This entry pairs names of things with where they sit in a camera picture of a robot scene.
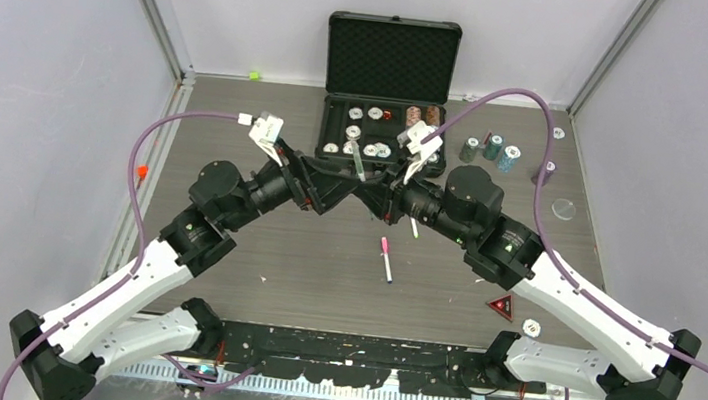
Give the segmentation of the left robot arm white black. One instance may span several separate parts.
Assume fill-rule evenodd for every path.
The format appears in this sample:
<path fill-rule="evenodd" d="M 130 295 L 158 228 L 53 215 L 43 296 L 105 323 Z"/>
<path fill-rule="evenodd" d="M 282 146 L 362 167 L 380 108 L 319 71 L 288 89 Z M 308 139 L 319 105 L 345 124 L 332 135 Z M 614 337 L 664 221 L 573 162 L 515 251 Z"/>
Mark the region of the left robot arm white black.
<path fill-rule="evenodd" d="M 250 179 L 227 160 L 208 163 L 189 188 L 189 206 L 122 271 L 44 315 L 26 310 L 12 318 L 18 366 L 39 400 L 82 400 L 125 357 L 187 350 L 209 357 L 221 347 L 224 327 L 202 298 L 149 322 L 137 335 L 140 349 L 122 340 L 118 327 L 216 265 L 236 246 L 232 232 L 287 201 L 324 214 L 362 182 L 359 174 L 282 141 Z"/>

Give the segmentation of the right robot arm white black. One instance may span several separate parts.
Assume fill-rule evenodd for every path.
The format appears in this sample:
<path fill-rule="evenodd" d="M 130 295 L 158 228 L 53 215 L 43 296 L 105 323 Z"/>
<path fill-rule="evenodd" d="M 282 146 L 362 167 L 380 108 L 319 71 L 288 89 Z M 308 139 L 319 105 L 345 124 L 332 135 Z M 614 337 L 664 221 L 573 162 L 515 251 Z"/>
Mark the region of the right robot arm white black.
<path fill-rule="evenodd" d="M 483 360 L 490 385 L 551 383 L 603 400 L 678 400 L 702 346 L 687 329 L 653 325 L 618 304 L 545 247 L 531 228 L 502 211 L 504 191 L 482 168 L 460 166 L 444 186 L 411 178 L 392 166 L 355 189 L 376 218 L 408 216 L 460 244 L 478 277 L 554 315 L 590 343 L 580 350 L 503 332 Z"/>

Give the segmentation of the white pen blue tip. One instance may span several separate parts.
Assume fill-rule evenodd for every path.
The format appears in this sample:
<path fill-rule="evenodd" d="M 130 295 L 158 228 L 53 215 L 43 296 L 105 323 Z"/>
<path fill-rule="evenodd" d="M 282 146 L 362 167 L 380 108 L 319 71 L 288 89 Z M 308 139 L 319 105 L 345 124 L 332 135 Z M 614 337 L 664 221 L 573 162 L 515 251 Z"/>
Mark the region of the white pen blue tip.
<path fill-rule="evenodd" d="M 385 280 L 387 283 L 392 284 L 393 283 L 393 275 L 392 275 L 392 267 L 391 267 L 391 262 L 390 262 L 390 247 L 389 247 L 389 240 L 386 237 L 381 237 L 381 256 L 383 258 L 383 264 L 384 264 L 384 272 L 385 272 Z"/>

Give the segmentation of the white pen green end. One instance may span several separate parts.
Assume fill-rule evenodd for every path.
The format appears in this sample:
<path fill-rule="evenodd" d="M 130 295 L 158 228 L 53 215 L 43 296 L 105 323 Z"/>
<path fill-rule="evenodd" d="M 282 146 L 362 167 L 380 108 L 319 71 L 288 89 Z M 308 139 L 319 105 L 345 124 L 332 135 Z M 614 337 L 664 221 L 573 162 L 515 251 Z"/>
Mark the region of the white pen green end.
<path fill-rule="evenodd" d="M 410 226 L 411 226 L 411 231 L 412 231 L 412 233 L 413 233 L 413 234 L 412 234 L 413 238 L 419 239 L 419 235 L 420 235 L 420 234 L 419 234 L 419 231 L 418 231 L 418 225 L 417 225 L 416 220 L 413 219 L 413 218 L 411 218 L 411 219 L 410 219 L 410 224 L 411 224 L 411 225 L 410 225 Z"/>

